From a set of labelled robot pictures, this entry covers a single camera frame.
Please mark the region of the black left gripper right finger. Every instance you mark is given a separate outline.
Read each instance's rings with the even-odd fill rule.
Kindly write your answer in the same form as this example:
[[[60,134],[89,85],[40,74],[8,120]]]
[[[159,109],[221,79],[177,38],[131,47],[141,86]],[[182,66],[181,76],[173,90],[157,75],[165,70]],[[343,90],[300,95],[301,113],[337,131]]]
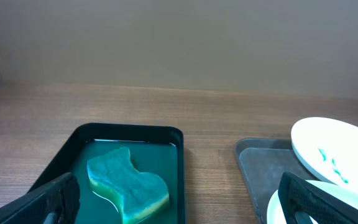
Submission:
[[[358,224],[358,194],[284,172],[278,198],[287,223]]]

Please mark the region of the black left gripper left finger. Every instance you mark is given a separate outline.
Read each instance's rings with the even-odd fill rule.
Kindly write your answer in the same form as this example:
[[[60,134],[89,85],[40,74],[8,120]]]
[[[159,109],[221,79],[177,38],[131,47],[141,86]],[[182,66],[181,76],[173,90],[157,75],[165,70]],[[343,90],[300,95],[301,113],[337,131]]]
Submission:
[[[80,186],[67,172],[0,208],[0,224],[69,223],[80,208]]]

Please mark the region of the white plate back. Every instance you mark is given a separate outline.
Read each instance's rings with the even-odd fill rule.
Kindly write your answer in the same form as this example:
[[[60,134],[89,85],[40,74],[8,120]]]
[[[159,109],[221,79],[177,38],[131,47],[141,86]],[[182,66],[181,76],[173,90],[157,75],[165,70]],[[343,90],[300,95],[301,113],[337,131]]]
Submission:
[[[331,118],[310,117],[291,128],[296,157],[317,179],[358,194],[358,127]]]

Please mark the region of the green yellow sponge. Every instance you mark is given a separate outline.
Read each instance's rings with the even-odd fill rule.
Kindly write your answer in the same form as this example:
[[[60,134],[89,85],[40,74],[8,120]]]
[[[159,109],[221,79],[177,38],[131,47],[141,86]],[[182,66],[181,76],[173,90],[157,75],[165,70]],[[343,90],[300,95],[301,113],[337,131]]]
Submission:
[[[92,191],[114,204],[124,224],[140,223],[169,206],[165,181],[138,171],[128,147],[89,159],[86,168]]]

